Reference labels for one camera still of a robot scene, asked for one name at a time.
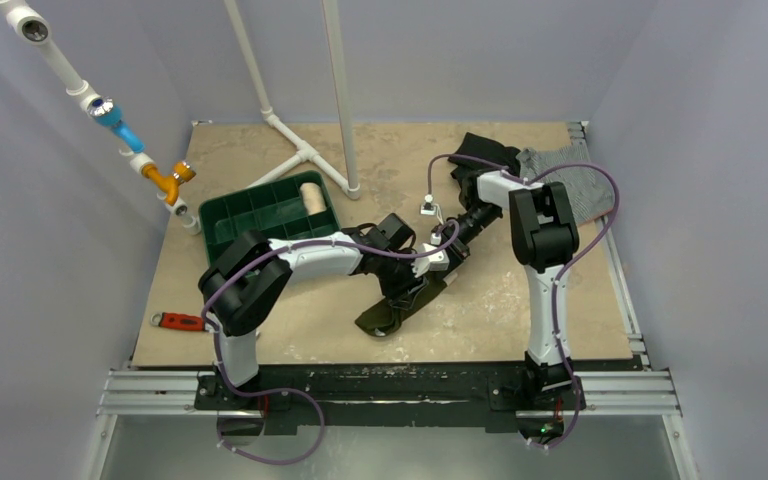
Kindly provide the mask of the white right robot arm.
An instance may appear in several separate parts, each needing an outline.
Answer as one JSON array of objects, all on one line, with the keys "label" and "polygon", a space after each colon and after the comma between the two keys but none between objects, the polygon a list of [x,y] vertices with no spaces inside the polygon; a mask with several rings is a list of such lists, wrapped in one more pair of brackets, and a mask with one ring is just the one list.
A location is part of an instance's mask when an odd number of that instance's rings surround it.
[{"label": "white right robot arm", "polygon": [[511,245],[524,267],[530,299],[527,353],[537,367],[553,367],[570,357],[566,341],[565,267],[580,240],[571,203],[560,182],[515,180],[503,171],[479,171],[458,180],[465,212],[455,218],[460,227],[446,250],[449,266],[444,278],[469,256],[469,243],[492,222],[509,213]]}]

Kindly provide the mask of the olive green underwear cream waistband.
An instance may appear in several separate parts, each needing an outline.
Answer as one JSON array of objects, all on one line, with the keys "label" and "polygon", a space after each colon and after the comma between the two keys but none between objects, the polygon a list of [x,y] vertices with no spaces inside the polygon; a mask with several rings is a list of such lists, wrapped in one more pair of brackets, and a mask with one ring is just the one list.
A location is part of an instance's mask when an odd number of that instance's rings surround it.
[{"label": "olive green underwear cream waistband", "polygon": [[371,337],[387,337],[396,333],[413,315],[429,305],[449,287],[447,278],[426,275],[421,282],[397,299],[383,298],[363,311],[354,324]]}]

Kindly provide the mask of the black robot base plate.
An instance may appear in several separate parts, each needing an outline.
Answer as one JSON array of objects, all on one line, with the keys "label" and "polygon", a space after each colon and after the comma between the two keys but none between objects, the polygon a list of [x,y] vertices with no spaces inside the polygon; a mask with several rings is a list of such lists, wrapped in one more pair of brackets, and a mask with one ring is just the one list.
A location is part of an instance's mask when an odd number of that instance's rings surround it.
[{"label": "black robot base plate", "polygon": [[301,426],[481,428],[554,439],[585,408],[581,385],[562,365],[525,360],[263,365],[241,388],[217,369],[197,378],[194,407],[225,418],[265,417],[268,435]]}]

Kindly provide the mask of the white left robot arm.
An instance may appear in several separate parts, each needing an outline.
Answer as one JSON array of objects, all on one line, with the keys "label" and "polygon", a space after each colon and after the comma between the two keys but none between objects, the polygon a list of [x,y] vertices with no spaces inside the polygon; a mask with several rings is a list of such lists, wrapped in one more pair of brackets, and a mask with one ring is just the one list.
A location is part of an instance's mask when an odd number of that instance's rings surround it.
[{"label": "white left robot arm", "polygon": [[382,325],[372,333],[394,332],[428,285],[414,269],[414,252],[408,246],[414,235],[396,215],[311,239],[244,232],[197,283],[218,329],[217,361],[225,372],[220,397],[235,409],[257,399],[255,335],[289,285],[334,275],[372,275],[383,296],[376,307],[384,314]]}]

